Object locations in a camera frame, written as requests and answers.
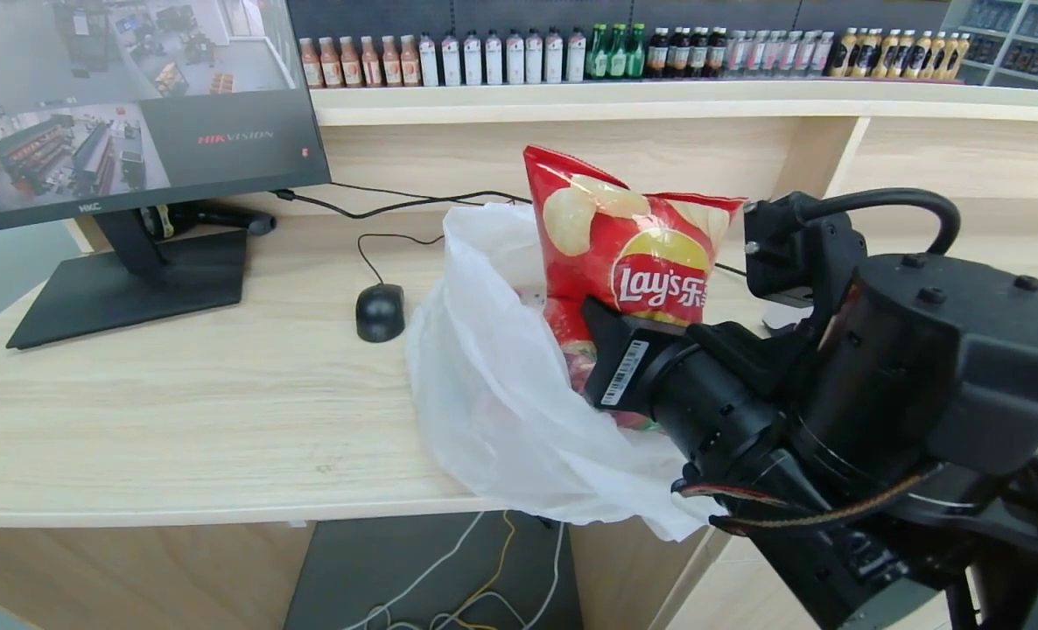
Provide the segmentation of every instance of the monitor stand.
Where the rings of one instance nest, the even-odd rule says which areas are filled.
[[[158,244],[138,210],[94,220],[114,251],[60,263],[6,348],[34,348],[243,298],[245,230]]]

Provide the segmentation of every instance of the monitor base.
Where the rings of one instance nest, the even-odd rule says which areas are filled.
[[[140,275],[114,251],[60,263],[6,348],[34,348],[243,299],[246,231],[168,241],[158,251],[165,264]]]

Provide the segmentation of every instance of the red snack bag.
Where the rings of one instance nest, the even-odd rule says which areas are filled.
[[[607,172],[549,148],[527,147],[527,182],[546,267],[544,316],[582,391],[595,347],[580,314],[592,295],[629,316],[702,322],[706,278],[743,198],[690,192],[641,195]],[[636,414],[620,427],[652,428]]]

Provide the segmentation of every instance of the white plastic bag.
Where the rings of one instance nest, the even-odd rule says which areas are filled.
[[[671,439],[619,430],[571,390],[542,309],[516,292],[546,284],[531,207],[454,208],[443,230],[445,271],[407,328],[440,466],[481,497],[578,525],[639,515],[667,541],[702,526],[672,502],[684,459]]]

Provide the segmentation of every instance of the black mouse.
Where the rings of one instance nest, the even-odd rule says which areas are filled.
[[[355,334],[371,343],[384,343],[403,334],[403,287],[399,284],[375,284],[355,299]]]

